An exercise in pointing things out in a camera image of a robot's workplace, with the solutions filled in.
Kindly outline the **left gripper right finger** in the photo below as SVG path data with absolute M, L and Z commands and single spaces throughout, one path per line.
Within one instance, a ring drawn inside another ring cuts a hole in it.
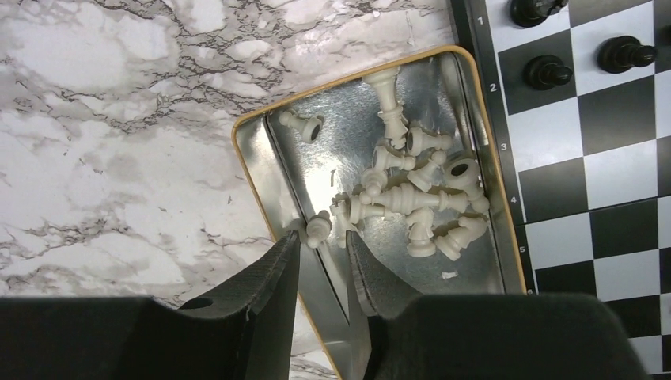
M 623 326 L 581 294 L 423 294 L 346 236 L 353 379 L 644 379 Z

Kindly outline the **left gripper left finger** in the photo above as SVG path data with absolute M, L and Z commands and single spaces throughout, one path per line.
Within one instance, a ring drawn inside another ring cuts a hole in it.
M 301 242 L 172 309 L 146 296 L 3 298 L 4 379 L 286 379 Z

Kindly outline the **white pawn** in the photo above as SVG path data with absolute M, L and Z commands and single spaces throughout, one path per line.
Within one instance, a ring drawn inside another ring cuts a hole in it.
M 311 249 L 318 248 L 328 240 L 332 232 L 330 214 L 326 210 L 319 211 L 308 221 L 305 232 L 307 235 L 307 246 Z

